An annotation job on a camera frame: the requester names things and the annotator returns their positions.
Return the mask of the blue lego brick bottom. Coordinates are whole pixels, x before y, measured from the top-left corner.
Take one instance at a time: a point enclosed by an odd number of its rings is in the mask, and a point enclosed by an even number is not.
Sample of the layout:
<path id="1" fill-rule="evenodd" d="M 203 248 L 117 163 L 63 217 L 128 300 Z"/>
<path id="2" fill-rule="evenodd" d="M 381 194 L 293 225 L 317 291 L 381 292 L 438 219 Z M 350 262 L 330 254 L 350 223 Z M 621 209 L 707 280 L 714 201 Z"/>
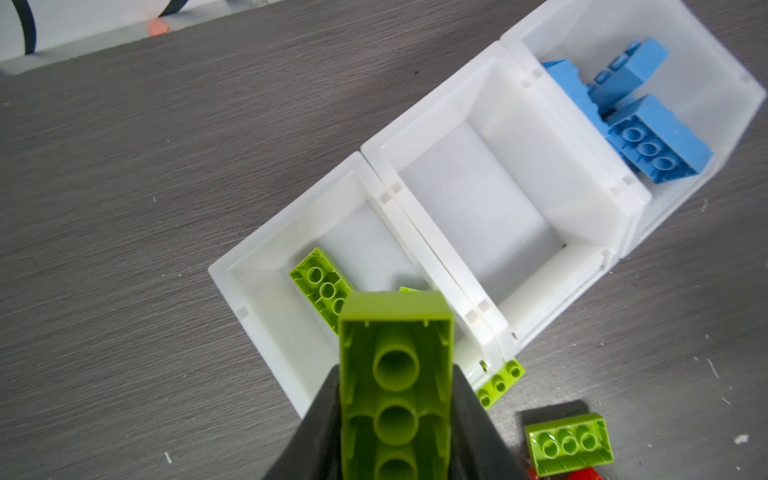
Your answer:
<path id="1" fill-rule="evenodd" d="M 669 52 L 648 37 L 633 41 L 588 85 L 588 94 L 601 116 L 644 85 L 666 60 Z"/>

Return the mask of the red lego brick pair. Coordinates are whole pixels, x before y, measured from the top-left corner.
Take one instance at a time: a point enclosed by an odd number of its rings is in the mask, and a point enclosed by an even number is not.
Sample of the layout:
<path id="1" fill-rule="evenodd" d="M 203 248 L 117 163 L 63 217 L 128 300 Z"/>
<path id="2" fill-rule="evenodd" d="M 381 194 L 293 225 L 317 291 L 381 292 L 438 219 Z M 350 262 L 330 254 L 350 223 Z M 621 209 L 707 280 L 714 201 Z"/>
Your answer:
<path id="1" fill-rule="evenodd" d="M 549 477 L 539 476 L 531 466 L 527 467 L 527 473 L 532 480 L 549 480 Z M 603 477 L 594 468 L 585 468 L 569 472 L 567 475 L 556 476 L 556 479 L 565 480 L 603 480 Z"/>

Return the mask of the lone green lego brick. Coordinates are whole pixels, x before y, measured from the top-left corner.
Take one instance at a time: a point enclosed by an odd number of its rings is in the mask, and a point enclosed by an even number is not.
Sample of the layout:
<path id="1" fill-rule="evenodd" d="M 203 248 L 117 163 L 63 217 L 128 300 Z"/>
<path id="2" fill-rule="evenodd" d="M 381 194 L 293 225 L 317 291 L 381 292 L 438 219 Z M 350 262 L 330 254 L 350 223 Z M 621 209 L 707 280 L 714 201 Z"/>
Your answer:
<path id="1" fill-rule="evenodd" d="M 354 290 L 341 269 L 322 249 L 314 248 L 289 276 L 330 330 L 338 335 L 341 311 Z"/>

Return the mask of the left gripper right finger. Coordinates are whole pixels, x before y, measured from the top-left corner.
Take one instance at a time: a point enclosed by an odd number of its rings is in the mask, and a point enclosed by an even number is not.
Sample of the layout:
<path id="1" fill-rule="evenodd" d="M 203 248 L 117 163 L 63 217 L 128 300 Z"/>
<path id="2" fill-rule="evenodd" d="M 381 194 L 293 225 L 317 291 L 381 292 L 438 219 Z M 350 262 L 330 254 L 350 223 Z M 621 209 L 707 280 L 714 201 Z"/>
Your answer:
<path id="1" fill-rule="evenodd" d="M 458 365 L 453 366 L 450 479 L 530 478 L 505 444 Z"/>

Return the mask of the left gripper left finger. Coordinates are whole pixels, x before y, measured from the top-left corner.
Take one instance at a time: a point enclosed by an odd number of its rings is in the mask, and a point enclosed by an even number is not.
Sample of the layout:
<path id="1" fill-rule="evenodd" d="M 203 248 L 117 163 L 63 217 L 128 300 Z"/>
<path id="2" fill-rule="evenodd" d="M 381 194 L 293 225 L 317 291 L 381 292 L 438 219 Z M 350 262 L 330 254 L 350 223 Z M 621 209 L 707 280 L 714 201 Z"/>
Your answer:
<path id="1" fill-rule="evenodd" d="M 289 444 L 263 479 L 341 479 L 339 366 L 331 368 Z"/>

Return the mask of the blue lego brick cluster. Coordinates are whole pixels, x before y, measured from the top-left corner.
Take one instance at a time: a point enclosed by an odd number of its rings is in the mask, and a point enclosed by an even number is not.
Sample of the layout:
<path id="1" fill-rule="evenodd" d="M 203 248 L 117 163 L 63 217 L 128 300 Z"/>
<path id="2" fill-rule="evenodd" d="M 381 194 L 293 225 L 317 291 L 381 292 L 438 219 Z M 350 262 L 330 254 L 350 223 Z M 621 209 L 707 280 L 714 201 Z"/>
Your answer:
<path id="1" fill-rule="evenodd" d="M 704 172 L 713 151 L 654 95 L 605 118 L 606 139 L 634 170 L 655 184 Z"/>

